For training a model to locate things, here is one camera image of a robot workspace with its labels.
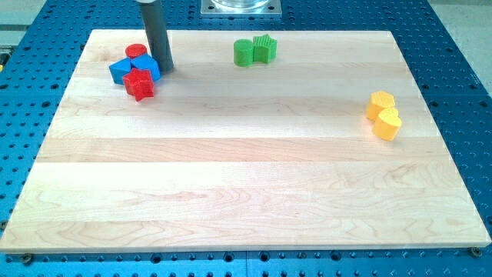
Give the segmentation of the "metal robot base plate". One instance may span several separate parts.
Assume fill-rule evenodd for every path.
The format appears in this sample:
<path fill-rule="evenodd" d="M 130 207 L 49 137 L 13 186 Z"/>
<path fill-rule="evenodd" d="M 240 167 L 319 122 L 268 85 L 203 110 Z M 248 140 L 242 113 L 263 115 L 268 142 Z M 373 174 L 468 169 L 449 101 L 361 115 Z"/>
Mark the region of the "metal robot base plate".
<path fill-rule="evenodd" d="M 201 0 L 202 18 L 280 18 L 281 0 Z"/>

